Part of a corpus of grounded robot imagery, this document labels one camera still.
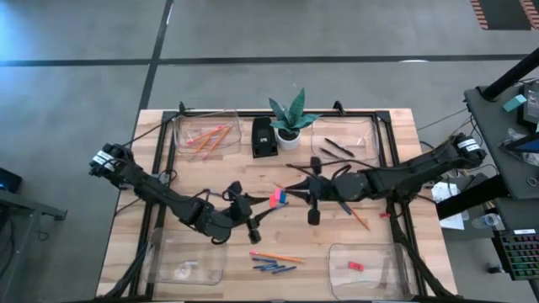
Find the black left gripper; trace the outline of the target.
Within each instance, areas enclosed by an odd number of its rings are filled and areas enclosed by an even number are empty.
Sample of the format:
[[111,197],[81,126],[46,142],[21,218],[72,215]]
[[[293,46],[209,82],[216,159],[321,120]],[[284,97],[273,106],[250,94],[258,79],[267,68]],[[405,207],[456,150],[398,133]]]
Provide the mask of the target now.
[[228,214],[233,221],[233,226],[246,224],[248,227],[248,237],[252,244],[261,241],[258,231],[260,222],[269,214],[277,211],[280,207],[269,208],[252,217],[252,206],[269,200],[269,197],[254,197],[249,194],[242,194],[243,188],[239,181],[232,182],[226,190],[226,200],[231,202]]

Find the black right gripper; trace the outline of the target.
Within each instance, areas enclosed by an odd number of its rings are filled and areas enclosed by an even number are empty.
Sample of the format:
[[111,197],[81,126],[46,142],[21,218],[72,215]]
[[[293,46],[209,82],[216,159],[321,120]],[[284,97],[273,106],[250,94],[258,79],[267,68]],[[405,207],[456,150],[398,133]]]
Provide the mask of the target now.
[[287,194],[309,202],[311,209],[307,213],[307,223],[311,226],[317,226],[320,222],[318,201],[335,199],[335,192],[331,181],[324,176],[320,176],[322,161],[319,157],[311,157],[310,168],[312,169],[310,178],[296,184],[296,189],[299,190],[288,190]]

